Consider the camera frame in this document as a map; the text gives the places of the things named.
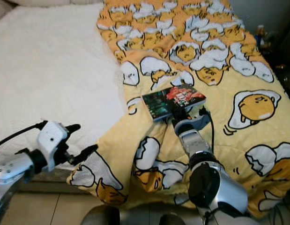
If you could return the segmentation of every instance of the pillow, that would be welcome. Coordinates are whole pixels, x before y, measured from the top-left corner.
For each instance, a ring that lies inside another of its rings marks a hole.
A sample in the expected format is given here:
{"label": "pillow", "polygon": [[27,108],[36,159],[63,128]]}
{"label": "pillow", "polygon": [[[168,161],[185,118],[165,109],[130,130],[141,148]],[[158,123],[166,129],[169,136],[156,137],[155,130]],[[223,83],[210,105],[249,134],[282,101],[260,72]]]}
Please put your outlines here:
{"label": "pillow", "polygon": [[91,4],[103,2],[103,0],[9,0],[20,6],[50,7],[73,4]]}

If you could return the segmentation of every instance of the yellow blanket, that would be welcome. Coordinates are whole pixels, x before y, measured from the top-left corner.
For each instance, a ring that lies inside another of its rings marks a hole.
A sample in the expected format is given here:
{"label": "yellow blanket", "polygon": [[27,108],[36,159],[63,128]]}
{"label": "yellow blanket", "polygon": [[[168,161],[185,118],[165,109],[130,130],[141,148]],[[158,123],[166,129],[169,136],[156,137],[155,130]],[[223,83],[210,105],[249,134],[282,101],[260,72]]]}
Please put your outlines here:
{"label": "yellow blanket", "polygon": [[[188,158],[173,127],[153,123],[141,101],[188,83],[207,97],[215,156],[247,190],[250,212],[261,217],[285,195],[290,100],[226,1],[106,0],[97,27],[121,64],[129,114],[97,141],[69,184],[109,204],[193,207]],[[211,140],[210,125],[200,133]]]}

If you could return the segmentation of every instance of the robotic arm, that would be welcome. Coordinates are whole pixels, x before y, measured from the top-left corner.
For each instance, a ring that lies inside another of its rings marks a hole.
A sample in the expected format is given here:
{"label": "robotic arm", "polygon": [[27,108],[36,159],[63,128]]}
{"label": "robotic arm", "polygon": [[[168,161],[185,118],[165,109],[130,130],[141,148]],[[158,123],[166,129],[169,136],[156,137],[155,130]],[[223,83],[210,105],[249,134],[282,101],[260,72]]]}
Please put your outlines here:
{"label": "robotic arm", "polygon": [[175,133],[189,156],[192,174],[188,195],[204,225],[258,225],[245,216],[246,190],[225,172],[198,132],[211,121],[209,112],[202,108],[199,117],[193,120],[184,109],[175,108],[172,113]]}
{"label": "robotic arm", "polygon": [[21,183],[27,183],[40,172],[49,173],[55,166],[66,161],[76,165],[97,149],[97,145],[89,146],[76,157],[67,152],[66,141],[78,129],[79,124],[64,127],[55,121],[44,121],[37,137],[39,150],[30,152],[23,149],[0,162],[0,221]]}

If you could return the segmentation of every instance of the book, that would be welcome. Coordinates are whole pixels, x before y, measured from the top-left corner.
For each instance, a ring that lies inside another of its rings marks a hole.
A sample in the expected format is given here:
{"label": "book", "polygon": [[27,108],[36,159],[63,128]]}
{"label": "book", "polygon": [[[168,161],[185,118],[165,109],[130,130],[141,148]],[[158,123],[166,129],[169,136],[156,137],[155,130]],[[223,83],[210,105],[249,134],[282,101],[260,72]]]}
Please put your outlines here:
{"label": "book", "polygon": [[167,88],[158,92],[143,95],[153,121],[171,116],[174,105],[186,110],[192,106],[205,103],[206,97],[188,84]]}

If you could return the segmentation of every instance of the white bedsheet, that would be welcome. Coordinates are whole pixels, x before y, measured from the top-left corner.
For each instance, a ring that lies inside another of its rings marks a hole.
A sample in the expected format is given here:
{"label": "white bedsheet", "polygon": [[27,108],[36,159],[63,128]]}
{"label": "white bedsheet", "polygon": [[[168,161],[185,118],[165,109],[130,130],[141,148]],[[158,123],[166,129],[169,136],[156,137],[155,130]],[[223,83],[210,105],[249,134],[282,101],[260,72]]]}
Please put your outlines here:
{"label": "white bedsheet", "polygon": [[[126,113],[119,66],[95,29],[102,7],[17,7],[0,20],[0,140],[41,120],[79,123],[67,142],[77,155]],[[35,149],[38,133],[2,145],[0,158]]]}

